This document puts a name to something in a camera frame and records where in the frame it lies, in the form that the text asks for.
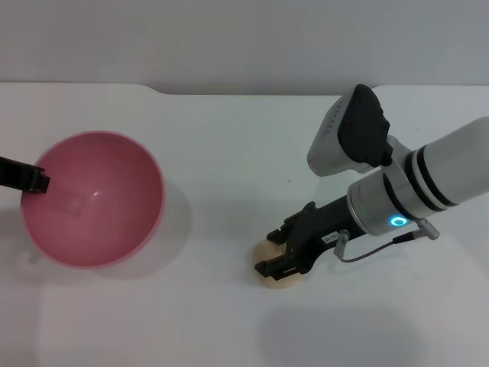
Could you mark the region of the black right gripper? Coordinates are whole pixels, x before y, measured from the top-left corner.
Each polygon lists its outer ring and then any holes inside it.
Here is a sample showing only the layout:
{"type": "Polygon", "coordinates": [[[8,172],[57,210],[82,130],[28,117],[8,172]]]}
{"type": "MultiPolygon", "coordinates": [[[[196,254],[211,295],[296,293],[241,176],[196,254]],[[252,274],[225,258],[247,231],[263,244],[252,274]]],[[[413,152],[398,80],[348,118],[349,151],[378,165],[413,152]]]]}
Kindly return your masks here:
{"type": "Polygon", "coordinates": [[[325,251],[334,248],[336,239],[325,236],[345,230],[350,239],[366,232],[355,222],[347,198],[341,197],[318,208],[314,202],[283,222],[279,229],[269,232],[266,240],[276,245],[287,243],[285,256],[259,261],[254,269],[264,278],[284,279],[309,272],[325,251]]]}

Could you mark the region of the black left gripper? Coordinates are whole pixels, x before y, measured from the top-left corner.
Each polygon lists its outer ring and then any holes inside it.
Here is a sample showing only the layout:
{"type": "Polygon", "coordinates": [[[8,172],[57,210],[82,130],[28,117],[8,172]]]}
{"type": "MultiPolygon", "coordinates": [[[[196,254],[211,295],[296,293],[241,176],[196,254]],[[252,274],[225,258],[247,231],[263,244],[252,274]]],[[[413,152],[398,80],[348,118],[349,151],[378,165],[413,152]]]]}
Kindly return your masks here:
{"type": "Polygon", "coordinates": [[[46,193],[50,178],[42,167],[1,157],[1,185],[28,193],[46,193]]]}

